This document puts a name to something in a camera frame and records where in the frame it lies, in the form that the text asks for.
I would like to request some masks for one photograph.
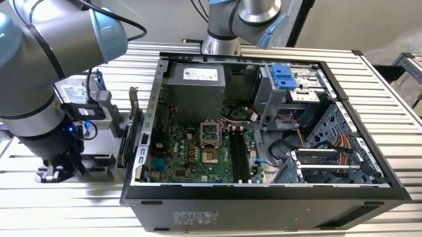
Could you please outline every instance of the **blue cable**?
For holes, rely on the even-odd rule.
[[[99,69],[95,71],[95,75],[98,76],[100,90],[107,90],[104,79],[103,79],[103,73],[100,72]]]
[[[267,160],[267,159],[263,159],[263,158],[254,158],[254,161],[257,161],[257,162],[265,162],[265,163],[269,162],[269,160]]]

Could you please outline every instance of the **motherboard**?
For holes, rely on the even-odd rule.
[[[165,158],[154,159],[151,181],[162,183],[262,183],[261,164],[254,162],[257,144],[251,130],[174,127]],[[205,145],[219,137],[219,146]],[[247,177],[239,179],[239,173]]]

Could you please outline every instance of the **slotted aluminum surface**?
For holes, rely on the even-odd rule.
[[[143,109],[150,98],[159,52],[199,53],[198,44],[133,43],[127,55],[100,66],[113,102],[130,108],[129,88],[139,88]],[[364,57],[346,50],[243,46],[243,56],[326,61],[346,88],[353,106],[397,171],[413,202],[380,215],[348,231],[163,233],[171,236],[422,236],[422,129],[421,121],[397,98]],[[16,140],[2,142],[0,232],[2,236],[142,235],[130,208],[119,206],[122,182],[38,184],[34,171],[42,161]]]

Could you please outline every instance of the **chip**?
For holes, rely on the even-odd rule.
[[[177,176],[186,176],[186,170],[177,170]]]

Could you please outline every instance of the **sticker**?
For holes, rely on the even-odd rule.
[[[183,71],[183,79],[218,81],[218,70],[207,68],[186,68]]]
[[[174,211],[177,225],[215,225],[218,211]]]
[[[254,113],[254,114],[253,114],[253,116],[251,116],[251,121],[254,121],[254,122],[255,122],[255,121],[257,121],[257,119],[258,119],[258,114],[257,114],[257,113]]]
[[[64,85],[62,89],[70,103],[84,104],[87,102],[87,89],[84,86]]]

